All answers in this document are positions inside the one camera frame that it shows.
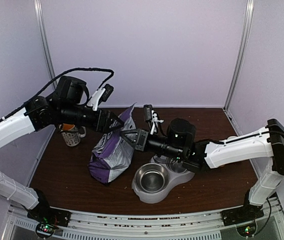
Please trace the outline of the purple pet food bag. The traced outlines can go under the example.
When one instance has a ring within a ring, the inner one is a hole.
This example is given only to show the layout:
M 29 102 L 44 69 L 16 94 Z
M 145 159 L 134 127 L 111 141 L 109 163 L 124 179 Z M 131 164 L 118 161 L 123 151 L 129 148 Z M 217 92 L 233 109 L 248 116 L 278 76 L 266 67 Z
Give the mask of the purple pet food bag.
M 93 148 L 88 170 L 92 178 L 107 185 L 122 174 L 131 164 L 134 150 L 120 136 L 121 131 L 134 130 L 135 122 L 132 112 L 135 105 L 119 114 L 124 126 L 110 133 L 103 134 L 97 145 Z

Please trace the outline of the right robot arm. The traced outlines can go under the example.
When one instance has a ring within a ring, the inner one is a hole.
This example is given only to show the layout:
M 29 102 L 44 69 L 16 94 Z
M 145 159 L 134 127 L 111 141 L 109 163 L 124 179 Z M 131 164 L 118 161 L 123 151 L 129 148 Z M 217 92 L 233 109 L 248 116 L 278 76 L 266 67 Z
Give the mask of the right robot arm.
M 269 158 L 266 169 L 248 191 L 247 201 L 238 210 L 248 221 L 284 179 L 284 127 L 276 119 L 251 133 L 224 140 L 195 141 L 196 128 L 182 118 L 172 120 L 165 136 L 136 128 L 123 130 L 120 136 L 136 151 L 152 152 L 182 162 L 183 168 L 199 172 L 202 167 L 216 169 L 248 159 Z

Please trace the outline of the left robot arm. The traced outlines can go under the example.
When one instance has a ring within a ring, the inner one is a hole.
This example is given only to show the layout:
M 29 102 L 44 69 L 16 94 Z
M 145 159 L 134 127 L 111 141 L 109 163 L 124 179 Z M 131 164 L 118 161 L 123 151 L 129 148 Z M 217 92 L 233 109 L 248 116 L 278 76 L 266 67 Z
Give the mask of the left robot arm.
M 49 96 L 37 96 L 10 117 L 0 121 L 0 148 L 14 140 L 38 132 L 47 126 L 62 124 L 86 127 L 99 133 L 110 133 L 124 126 L 113 112 L 99 108 L 113 92 L 109 84 L 89 96 L 86 82 L 71 76 L 60 78 L 56 90 Z M 81 104 L 82 95 L 88 95 Z M 21 204 L 43 222 L 49 222 L 54 212 L 40 191 L 22 185 L 0 171 L 0 195 Z

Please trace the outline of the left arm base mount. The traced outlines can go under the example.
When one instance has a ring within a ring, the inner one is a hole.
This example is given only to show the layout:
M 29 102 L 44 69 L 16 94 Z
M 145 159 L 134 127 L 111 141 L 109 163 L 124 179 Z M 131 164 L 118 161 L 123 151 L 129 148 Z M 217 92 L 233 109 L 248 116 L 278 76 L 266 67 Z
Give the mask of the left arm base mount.
M 70 221 L 71 212 L 56 208 L 47 210 L 28 209 L 27 217 L 37 223 L 35 233 L 40 239 L 48 239 L 53 236 L 59 227 L 67 227 Z

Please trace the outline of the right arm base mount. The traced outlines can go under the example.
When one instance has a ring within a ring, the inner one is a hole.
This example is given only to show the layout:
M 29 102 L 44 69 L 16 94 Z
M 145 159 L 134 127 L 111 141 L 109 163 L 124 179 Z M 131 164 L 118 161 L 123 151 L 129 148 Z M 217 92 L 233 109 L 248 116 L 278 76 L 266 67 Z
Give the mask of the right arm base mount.
M 253 237 L 257 233 L 256 220 L 264 217 L 264 212 L 258 210 L 245 210 L 243 207 L 223 210 L 221 218 L 224 226 L 234 225 L 237 233 L 244 238 Z

